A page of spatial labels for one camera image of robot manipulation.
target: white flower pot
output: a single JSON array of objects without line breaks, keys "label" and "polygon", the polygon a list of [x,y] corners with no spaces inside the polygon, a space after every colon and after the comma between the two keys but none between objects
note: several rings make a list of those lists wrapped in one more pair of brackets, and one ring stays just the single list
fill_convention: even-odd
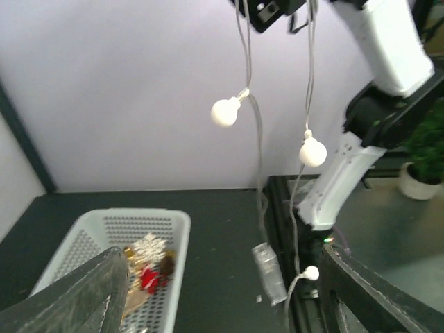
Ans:
[{"label": "white flower pot", "polygon": [[415,200],[429,200],[433,198],[441,188],[441,184],[429,185],[423,182],[418,182],[410,176],[407,167],[412,164],[404,163],[401,167],[398,187],[400,191],[409,198]]}]

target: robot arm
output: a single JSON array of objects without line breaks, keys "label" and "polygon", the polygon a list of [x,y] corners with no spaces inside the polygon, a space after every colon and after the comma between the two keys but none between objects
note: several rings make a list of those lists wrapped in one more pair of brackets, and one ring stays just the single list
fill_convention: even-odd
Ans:
[{"label": "robot arm", "polygon": [[375,76],[350,103],[338,151],[299,216],[313,231],[329,230],[365,172],[399,146],[438,97],[443,73],[425,54],[405,0],[335,1]]}]

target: potted plant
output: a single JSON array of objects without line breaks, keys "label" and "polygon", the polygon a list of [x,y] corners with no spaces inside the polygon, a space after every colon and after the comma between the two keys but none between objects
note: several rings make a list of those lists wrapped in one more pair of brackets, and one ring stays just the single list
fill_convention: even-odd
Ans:
[{"label": "potted plant", "polygon": [[411,162],[402,165],[401,192],[409,198],[428,200],[435,196],[444,179],[444,99],[427,113],[406,143]]}]

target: red ornament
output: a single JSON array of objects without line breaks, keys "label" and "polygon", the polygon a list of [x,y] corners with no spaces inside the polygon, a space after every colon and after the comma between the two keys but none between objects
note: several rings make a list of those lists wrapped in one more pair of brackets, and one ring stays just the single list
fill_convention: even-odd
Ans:
[{"label": "red ornament", "polygon": [[140,287],[148,289],[149,293],[155,293],[159,284],[159,273],[145,268],[140,275]]}]

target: green leaves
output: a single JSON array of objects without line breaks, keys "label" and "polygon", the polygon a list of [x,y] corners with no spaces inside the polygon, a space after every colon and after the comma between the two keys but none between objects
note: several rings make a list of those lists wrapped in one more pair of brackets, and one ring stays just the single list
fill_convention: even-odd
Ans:
[{"label": "green leaves", "polygon": [[444,178],[444,99],[436,102],[426,119],[406,142],[421,182]]}]

